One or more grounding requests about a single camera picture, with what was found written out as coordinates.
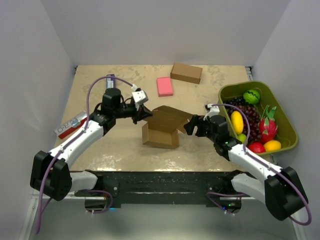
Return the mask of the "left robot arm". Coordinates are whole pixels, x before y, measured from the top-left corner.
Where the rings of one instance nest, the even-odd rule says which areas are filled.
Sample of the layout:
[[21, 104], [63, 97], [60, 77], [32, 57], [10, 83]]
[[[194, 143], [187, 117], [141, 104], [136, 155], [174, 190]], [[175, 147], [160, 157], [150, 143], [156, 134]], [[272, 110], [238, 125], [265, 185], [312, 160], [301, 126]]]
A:
[[88, 147], [116, 125], [117, 119], [130, 118], [136, 124], [151, 117], [152, 112], [144, 105], [148, 99], [146, 92], [137, 88], [132, 92], [130, 103], [125, 103], [118, 88], [107, 89], [101, 103], [96, 105], [78, 131], [49, 152], [41, 150], [34, 156], [30, 186], [56, 201], [77, 191], [99, 196], [104, 184], [97, 175], [89, 171], [71, 172], [71, 166]]

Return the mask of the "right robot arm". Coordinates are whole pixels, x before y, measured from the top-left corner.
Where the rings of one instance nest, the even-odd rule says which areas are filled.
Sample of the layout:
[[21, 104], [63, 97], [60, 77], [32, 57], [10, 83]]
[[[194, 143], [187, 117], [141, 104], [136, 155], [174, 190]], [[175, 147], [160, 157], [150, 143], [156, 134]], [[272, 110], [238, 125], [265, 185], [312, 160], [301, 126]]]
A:
[[220, 156], [247, 171], [223, 183], [222, 189], [227, 196], [233, 197], [239, 192], [255, 198], [265, 204], [279, 221], [291, 218], [302, 208], [311, 213], [297, 172], [291, 167], [274, 165], [246, 148], [231, 136], [225, 117], [193, 115], [183, 127], [188, 135], [195, 134], [211, 140]]

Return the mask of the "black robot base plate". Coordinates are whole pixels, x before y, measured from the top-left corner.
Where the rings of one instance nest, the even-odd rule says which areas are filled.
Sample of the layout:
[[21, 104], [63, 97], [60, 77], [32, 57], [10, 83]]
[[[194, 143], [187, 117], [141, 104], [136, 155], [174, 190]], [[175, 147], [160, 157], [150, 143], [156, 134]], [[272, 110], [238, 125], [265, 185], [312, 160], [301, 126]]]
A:
[[76, 191], [85, 197], [87, 210], [124, 204], [205, 205], [237, 213], [242, 200], [231, 184], [239, 170], [227, 172], [97, 171], [94, 192]]

